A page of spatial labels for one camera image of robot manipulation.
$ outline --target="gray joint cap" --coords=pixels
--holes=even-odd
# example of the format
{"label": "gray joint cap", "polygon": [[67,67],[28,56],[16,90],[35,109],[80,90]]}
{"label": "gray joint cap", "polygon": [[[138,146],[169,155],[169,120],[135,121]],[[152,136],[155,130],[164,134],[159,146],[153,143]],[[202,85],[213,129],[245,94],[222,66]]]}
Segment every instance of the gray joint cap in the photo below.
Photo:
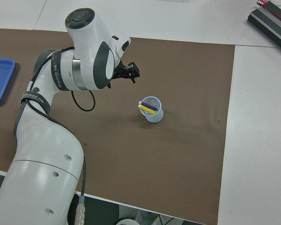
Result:
{"label": "gray joint cap", "polygon": [[95,18],[95,12],[90,8],[80,8],[71,12],[65,21],[66,27],[80,29],[89,25]]}

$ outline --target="purple marker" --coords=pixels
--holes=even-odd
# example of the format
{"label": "purple marker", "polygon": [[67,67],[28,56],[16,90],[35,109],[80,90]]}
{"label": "purple marker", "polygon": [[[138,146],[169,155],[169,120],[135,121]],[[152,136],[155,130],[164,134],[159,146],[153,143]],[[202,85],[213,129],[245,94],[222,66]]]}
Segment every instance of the purple marker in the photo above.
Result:
{"label": "purple marker", "polygon": [[152,110],[154,110],[154,111],[157,111],[157,108],[156,107],[154,107],[154,106],[152,106],[152,105],[149,105],[149,104],[147,104],[147,103],[144,103],[144,102],[139,102],[139,104],[141,104],[141,105],[143,105],[143,106],[145,106],[145,107],[147,107],[147,108],[149,108],[149,109],[152,109]]}

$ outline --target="blue tray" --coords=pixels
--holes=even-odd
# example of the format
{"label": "blue tray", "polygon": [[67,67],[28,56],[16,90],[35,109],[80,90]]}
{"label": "blue tray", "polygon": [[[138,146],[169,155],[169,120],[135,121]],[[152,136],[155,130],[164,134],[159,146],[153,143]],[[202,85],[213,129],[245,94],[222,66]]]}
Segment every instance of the blue tray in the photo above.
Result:
{"label": "blue tray", "polygon": [[3,97],[14,68],[15,61],[13,59],[0,58],[0,100]]}

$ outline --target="white tabletop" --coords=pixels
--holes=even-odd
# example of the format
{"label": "white tabletop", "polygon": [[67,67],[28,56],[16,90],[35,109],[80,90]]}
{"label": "white tabletop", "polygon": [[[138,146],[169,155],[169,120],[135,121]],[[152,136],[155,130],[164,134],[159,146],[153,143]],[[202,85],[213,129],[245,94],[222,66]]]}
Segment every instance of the white tabletop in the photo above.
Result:
{"label": "white tabletop", "polygon": [[281,224],[281,50],[246,22],[256,0],[0,0],[0,28],[66,31],[89,7],[131,37],[237,45],[218,224]]}

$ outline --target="yellow marker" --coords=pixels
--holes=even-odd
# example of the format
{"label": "yellow marker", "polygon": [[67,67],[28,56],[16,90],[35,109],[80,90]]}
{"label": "yellow marker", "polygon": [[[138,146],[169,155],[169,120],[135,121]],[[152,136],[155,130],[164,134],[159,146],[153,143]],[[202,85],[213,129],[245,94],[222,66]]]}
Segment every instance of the yellow marker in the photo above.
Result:
{"label": "yellow marker", "polygon": [[156,114],[156,112],[155,112],[154,110],[149,109],[149,108],[147,108],[147,107],[145,107],[145,106],[143,106],[143,105],[139,105],[139,108],[142,109],[142,110],[144,110],[144,111],[147,111],[147,112],[150,113],[150,114],[153,114],[153,115]]}

